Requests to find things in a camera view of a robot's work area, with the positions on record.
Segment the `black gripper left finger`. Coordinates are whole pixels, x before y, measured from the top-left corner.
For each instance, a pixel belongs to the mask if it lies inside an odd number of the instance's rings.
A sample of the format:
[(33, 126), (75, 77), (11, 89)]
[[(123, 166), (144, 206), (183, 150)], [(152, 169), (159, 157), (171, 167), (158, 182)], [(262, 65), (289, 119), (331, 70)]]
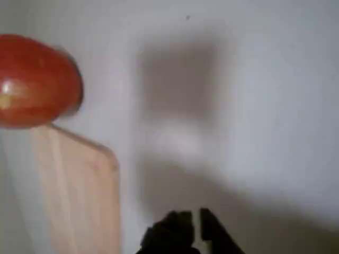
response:
[(193, 246), (194, 237), (192, 213), (171, 211), (147, 228), (137, 252), (143, 254), (199, 253), (199, 250)]

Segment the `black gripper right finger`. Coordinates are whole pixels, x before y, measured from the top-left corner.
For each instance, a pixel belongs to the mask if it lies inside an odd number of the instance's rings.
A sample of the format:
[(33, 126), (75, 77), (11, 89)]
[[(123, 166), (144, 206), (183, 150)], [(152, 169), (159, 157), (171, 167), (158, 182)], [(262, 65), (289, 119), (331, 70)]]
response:
[(244, 254), (219, 219), (208, 209), (200, 209), (201, 238), (210, 253)]

